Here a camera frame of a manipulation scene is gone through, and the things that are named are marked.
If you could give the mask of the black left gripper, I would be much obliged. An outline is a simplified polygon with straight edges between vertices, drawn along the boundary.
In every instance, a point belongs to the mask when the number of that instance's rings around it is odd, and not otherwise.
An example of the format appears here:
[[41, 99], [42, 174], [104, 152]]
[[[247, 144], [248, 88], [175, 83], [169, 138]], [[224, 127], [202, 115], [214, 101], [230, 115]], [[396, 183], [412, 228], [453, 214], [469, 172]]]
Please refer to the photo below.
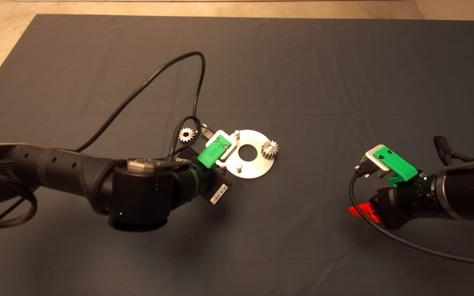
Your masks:
[[232, 187], [226, 171], [209, 169], [199, 162], [192, 162], [186, 173], [186, 196], [201, 197], [211, 205], [218, 204]]

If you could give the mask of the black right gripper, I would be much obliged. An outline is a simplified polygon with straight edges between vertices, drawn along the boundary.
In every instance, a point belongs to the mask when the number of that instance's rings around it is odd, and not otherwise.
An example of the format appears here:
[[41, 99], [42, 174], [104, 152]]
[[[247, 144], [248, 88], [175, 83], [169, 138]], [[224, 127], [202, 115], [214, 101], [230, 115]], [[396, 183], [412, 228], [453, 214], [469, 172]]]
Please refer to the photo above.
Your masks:
[[[397, 230], [417, 218], [440, 218], [440, 202], [436, 194], [436, 176], [420, 174], [396, 187], [380, 187], [371, 205], [358, 205], [361, 212], [376, 224]], [[349, 207], [354, 217], [362, 217], [355, 206]]]

